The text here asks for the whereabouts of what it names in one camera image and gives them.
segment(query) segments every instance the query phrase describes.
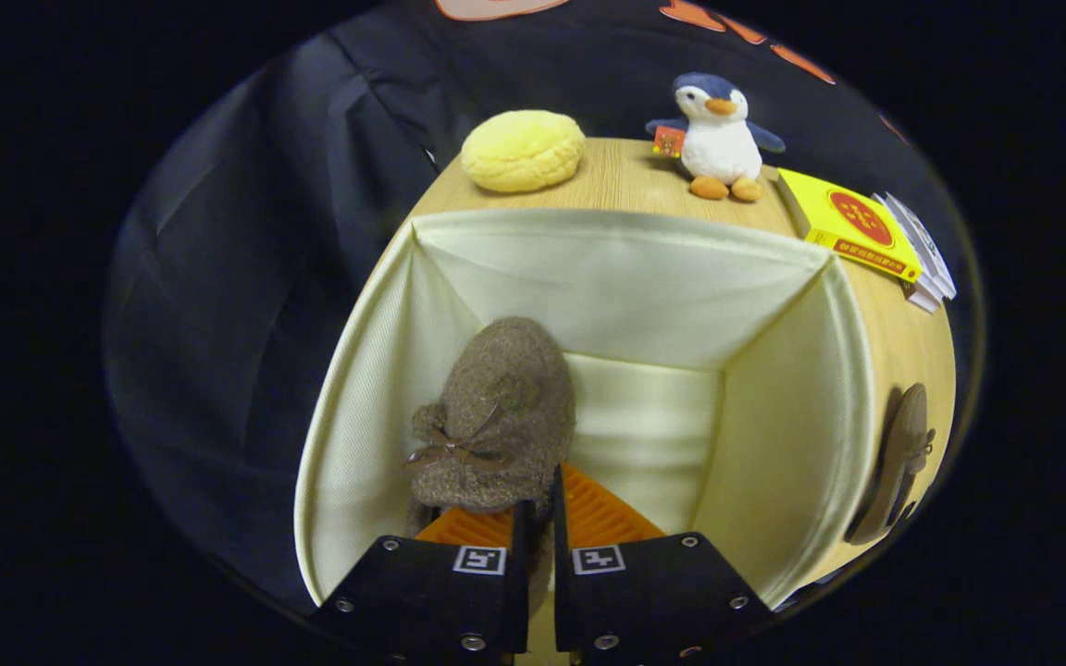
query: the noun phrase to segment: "penguin's blue flipper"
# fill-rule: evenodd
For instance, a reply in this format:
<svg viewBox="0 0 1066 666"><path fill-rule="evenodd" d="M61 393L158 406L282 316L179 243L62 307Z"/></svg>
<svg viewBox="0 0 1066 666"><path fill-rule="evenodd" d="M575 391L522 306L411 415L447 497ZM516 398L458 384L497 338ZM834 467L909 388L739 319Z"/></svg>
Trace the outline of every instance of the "penguin's blue flipper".
<svg viewBox="0 0 1066 666"><path fill-rule="evenodd" d="M784 140L779 136L773 134L773 132L764 130L764 128L759 127L756 123L747 121L747 129L752 130L752 139L756 140L756 146L769 152L784 152L788 149L784 146Z"/></svg>
<svg viewBox="0 0 1066 666"><path fill-rule="evenodd" d="M681 116L678 118L655 119L655 121L650 121L648 125L644 126L644 130L646 130L648 134L656 136L657 127L672 127L674 130L690 131L690 118Z"/></svg>

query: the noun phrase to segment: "white book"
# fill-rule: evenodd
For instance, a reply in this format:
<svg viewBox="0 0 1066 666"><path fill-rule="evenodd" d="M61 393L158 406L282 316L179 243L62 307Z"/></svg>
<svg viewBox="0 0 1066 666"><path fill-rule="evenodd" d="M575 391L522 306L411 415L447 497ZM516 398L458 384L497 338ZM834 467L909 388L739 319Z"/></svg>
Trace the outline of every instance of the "white book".
<svg viewBox="0 0 1066 666"><path fill-rule="evenodd" d="M936 308L940 307L940 300L932 296L932 292L927 291L927 288L923 286L923 277L917 279L914 283L900 281L902 289L904 290L904 296L910 303L925 309L927 312L935 312Z"/></svg>
<svg viewBox="0 0 1066 666"><path fill-rule="evenodd" d="M940 249L936 248L935 242L932 241L932 235L923 227L921 221L919 221L919 215L915 214L910 208L905 207L904 202L897 199L893 194L886 194L885 200L881 201L885 204L887 210L891 211L891 214L900 223L901 227L904 228L907 241L912 244L916 253L921 258L923 271L932 276L932 282L938 287L944 298L956 298L957 287L952 282L952 274L949 273L949 266L944 264L943 257L940 256Z"/></svg>

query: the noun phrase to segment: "cream fabric bin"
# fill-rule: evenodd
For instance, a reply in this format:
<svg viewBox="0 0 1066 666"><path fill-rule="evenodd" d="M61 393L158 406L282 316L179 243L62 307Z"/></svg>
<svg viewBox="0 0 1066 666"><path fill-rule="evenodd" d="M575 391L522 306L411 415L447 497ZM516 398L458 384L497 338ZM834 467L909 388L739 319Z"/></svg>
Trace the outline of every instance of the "cream fabric bin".
<svg viewBox="0 0 1066 666"><path fill-rule="evenodd" d="M568 460L665 532L701 531L771 606L842 538L875 459L870 350L840 260L749 228L604 210L414 216L360 294L295 493L320 604L401 534L410 415L496 319L566 352Z"/></svg>

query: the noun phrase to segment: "screw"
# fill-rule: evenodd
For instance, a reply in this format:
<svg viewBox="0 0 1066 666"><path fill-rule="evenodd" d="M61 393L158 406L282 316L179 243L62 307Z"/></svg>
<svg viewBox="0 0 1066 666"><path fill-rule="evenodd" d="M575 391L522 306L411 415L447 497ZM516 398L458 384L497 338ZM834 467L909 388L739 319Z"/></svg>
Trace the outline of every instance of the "screw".
<svg viewBox="0 0 1066 666"><path fill-rule="evenodd" d="M463 636L459 645L468 652L480 652L480 650L487 648L487 644L477 635Z"/></svg>

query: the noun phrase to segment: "yellow book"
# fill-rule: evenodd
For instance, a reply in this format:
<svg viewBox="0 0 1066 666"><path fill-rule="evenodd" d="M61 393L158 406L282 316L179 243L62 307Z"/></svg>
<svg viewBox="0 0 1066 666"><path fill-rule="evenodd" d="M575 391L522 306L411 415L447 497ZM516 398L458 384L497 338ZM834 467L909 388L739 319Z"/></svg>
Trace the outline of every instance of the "yellow book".
<svg viewBox="0 0 1066 666"><path fill-rule="evenodd" d="M844 186L781 168L779 193L796 231L842 257L915 282L922 266L891 212Z"/></svg>

